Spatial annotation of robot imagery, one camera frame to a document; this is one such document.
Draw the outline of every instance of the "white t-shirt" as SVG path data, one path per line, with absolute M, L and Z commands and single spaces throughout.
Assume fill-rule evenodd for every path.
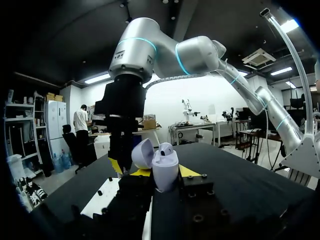
M 87 123 L 88 121 L 88 113 L 82 109 L 76 111 L 73 115 L 73 121 L 75 122 L 75 131 L 78 132 L 79 130 L 87 130 Z

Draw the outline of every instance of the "floor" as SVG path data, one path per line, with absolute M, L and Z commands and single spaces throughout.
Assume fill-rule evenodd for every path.
M 67 181 L 72 179 L 76 174 L 75 170 L 78 168 L 77 165 L 71 166 L 69 169 L 64 170 L 61 173 L 55 173 L 52 171 L 51 176 L 45 177 L 43 174 L 34 178 L 33 182 L 38 184 L 43 188 L 43 190 L 48 194 L 52 194 L 60 186 L 65 184 Z
M 222 144 L 234 144 L 235 142 L 222 142 Z M 261 152 L 260 152 L 260 156 L 258 158 L 258 165 L 266 168 L 266 169 L 271 169 L 271 165 L 269 162 L 269 157 L 268 157 L 268 148 L 269 148 L 269 156 L 270 156 L 270 161 L 271 164 L 274 164 L 274 161 L 276 159 L 277 153 L 279 151 L 279 147 L 280 147 L 280 143 L 276 142 L 276 141 L 272 141 L 269 140 L 268 141 L 268 146 L 267 146 L 267 141 L 263 141 L 262 146 L 260 144 L 261 147 Z M 248 157 L 249 156 L 249 149 L 243 153 L 242 150 L 237 150 L 235 149 L 234 145 L 231 146 L 225 146 L 222 148 L 224 151 L 229 152 L 231 154 L 234 154 L 236 156 L 239 157 Z M 251 150 L 251 156 L 253 156 L 253 153 L 255 153 L 254 148 L 252 148 Z M 275 167 L 274 168 L 278 168 L 279 167 L 279 163 L 282 160 L 282 156 L 281 154 L 279 155 Z M 73 178 L 75 176 L 75 170 L 78 168 L 78 166 L 74 165 L 71 166 L 71 168 L 64 170 L 63 172 L 57 174 L 54 171 L 52 172 L 52 175 L 50 177 L 45 177 L 44 175 L 38 176 L 37 178 L 33 179 L 33 181 L 40 185 L 43 190 L 50 195 L 51 193 L 53 193 L 55 190 L 57 190 L 60 186 L 62 186 L 64 183 L 66 183 L 67 181 L 69 181 L 71 178 Z M 278 174 L 287 177 L 288 176 L 288 171 L 286 170 L 280 170 L 277 171 Z M 311 189 L 315 189 L 317 186 L 318 180 L 315 177 L 312 177 L 308 187 Z

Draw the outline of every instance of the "door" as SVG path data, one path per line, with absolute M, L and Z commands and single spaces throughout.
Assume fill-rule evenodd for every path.
M 58 102 L 48 101 L 48 111 L 47 111 L 47 124 L 49 131 L 49 139 L 59 138 L 59 127 L 58 127 Z
M 68 144 L 66 143 L 66 140 L 63 137 L 60 138 L 60 146 L 61 146 L 61 149 L 63 149 L 63 151 L 66 154 L 68 154 L 70 152 L 69 146 L 68 146 Z
M 50 140 L 50 145 L 51 145 L 52 158 L 54 158 L 54 154 L 56 154 L 58 157 L 61 156 L 62 154 L 61 138 Z
M 58 101 L 58 128 L 59 138 L 62 138 L 62 126 L 67 124 L 67 104 L 65 102 Z

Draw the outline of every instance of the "man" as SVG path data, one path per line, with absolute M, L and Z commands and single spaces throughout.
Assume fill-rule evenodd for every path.
M 80 148 L 86 148 L 89 143 L 87 105 L 82 105 L 73 115 L 73 125 L 76 132 L 76 140 Z

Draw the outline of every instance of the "ceiling vent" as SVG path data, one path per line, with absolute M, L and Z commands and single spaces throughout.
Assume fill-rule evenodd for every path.
M 250 64 L 253 66 L 259 66 L 261 64 L 265 64 L 268 61 L 275 61 L 276 59 L 267 53 L 262 48 L 259 48 L 257 51 L 251 53 L 249 56 L 246 56 L 242 59 L 244 64 Z

